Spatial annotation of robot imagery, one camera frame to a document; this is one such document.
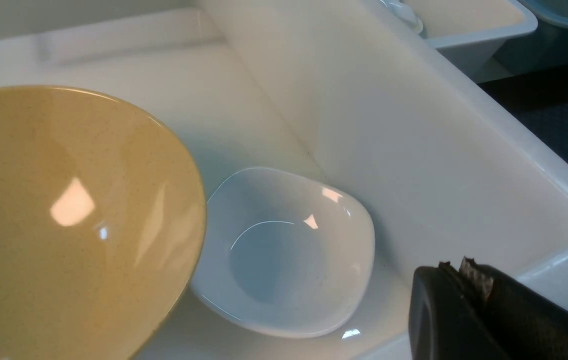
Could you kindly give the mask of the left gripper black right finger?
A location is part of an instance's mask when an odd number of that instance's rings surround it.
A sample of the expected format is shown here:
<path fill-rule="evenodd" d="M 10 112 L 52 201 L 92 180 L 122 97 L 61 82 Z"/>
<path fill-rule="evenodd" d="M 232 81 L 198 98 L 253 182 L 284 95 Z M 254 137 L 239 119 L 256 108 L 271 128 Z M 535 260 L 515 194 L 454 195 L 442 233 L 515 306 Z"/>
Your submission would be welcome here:
<path fill-rule="evenodd" d="M 509 275 L 464 258 L 480 319 L 514 360 L 568 360 L 568 311 Z"/>

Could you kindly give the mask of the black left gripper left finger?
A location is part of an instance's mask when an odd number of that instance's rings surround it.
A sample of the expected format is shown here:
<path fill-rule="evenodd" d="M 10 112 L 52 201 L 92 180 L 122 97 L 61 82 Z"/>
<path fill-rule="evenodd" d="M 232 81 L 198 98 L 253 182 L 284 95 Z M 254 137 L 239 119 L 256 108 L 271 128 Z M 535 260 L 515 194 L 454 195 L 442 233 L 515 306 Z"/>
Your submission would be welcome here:
<path fill-rule="evenodd" d="M 413 274 L 409 341 L 414 360 L 509 360 L 478 311 L 479 294 L 448 262 Z"/>

